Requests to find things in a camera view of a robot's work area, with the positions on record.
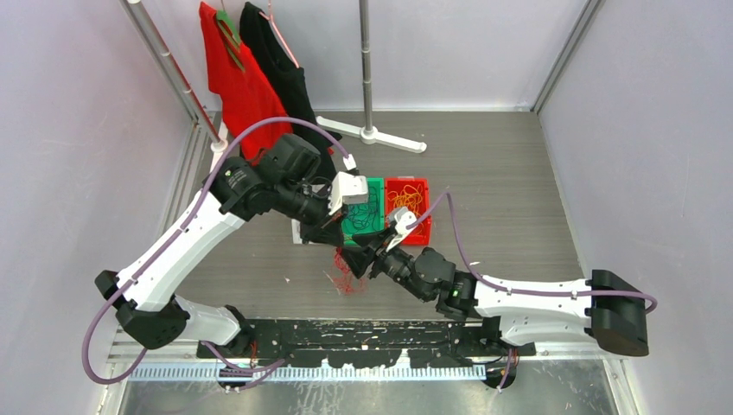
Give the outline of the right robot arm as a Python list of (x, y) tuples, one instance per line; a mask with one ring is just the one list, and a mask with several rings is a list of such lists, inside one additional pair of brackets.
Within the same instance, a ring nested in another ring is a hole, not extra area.
[(489, 354), (536, 342), (594, 342), (611, 354), (649, 354), (653, 300), (612, 271), (555, 283), (513, 281), (462, 271), (431, 247), (417, 256), (389, 247), (386, 232), (357, 240), (340, 251), (357, 278), (384, 274), (449, 319), (488, 321), (479, 335)]

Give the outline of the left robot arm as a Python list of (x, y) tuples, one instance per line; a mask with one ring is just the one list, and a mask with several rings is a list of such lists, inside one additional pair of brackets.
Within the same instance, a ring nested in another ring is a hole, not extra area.
[(184, 339), (215, 344), (232, 357), (246, 354), (252, 333), (234, 307), (194, 303), (175, 292), (222, 240), (271, 210), (338, 243), (340, 228), (329, 224), (334, 212), (328, 201), (305, 192), (320, 161), (316, 147), (294, 134), (281, 136), (255, 163), (221, 158), (184, 214), (140, 259), (96, 277), (123, 331), (148, 350)]

